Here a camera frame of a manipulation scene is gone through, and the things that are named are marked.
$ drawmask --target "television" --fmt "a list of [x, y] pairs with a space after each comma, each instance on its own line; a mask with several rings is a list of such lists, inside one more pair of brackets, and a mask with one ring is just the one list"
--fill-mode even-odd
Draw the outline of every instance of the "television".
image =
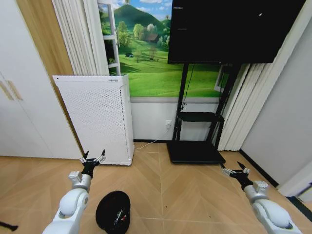
[[173, 0], [168, 63], [270, 63], [304, 0]]

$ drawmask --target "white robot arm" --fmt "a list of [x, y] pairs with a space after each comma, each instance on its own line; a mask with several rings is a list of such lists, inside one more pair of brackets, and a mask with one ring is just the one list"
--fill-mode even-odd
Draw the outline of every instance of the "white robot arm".
[[105, 151], [95, 159], [87, 159], [89, 151], [80, 159], [82, 172], [71, 172], [69, 179], [73, 183], [70, 190], [60, 201], [59, 209], [43, 234], [78, 234], [82, 212], [87, 206], [93, 169], [105, 160]]
[[250, 181], [249, 169], [239, 163], [242, 170], [231, 170], [221, 165], [222, 171], [230, 177], [236, 178], [245, 192], [253, 212], [263, 224], [268, 234], [302, 234], [293, 223], [288, 212], [277, 203], [270, 201], [267, 196], [268, 184], [264, 181]]

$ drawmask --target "baseboard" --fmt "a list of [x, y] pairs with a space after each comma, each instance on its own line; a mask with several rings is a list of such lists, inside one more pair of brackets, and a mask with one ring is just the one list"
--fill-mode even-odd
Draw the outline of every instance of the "baseboard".
[[312, 211], [310, 211], [297, 197], [287, 196], [287, 199], [295, 206], [301, 213], [312, 222]]
[[253, 167], [257, 169], [257, 171], [260, 172], [260, 174], [263, 175], [274, 187], [277, 187], [279, 184], [268, 174], [266, 173], [255, 161], [252, 160], [251, 157], [248, 156], [242, 149], [239, 150], [239, 152], [243, 155], [243, 157], [250, 162]]
[[[146, 140], [146, 139], [133, 139], [134, 142], [146, 142], [151, 143], [155, 140]], [[169, 143], [171, 140], [157, 140], [155, 143]]]

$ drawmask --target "perforated panel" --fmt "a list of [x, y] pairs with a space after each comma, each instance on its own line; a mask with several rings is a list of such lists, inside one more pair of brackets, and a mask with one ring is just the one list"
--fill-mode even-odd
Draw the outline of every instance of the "perforated panel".
[[89, 150], [89, 157], [98, 157], [105, 149], [104, 163], [131, 163], [124, 108], [130, 104], [124, 100], [121, 89], [127, 83], [115, 77], [102, 77], [98, 81], [94, 78], [100, 77], [84, 77], [85, 81], [68, 81], [68, 78], [55, 77], [55, 81], [84, 151]]

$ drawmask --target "house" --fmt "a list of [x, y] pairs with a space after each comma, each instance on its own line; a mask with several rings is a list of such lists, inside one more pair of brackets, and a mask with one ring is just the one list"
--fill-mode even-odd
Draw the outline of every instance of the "house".
[[148, 34], [146, 35], [145, 40], [149, 42], [157, 43], [159, 40], [159, 35], [156, 33]]

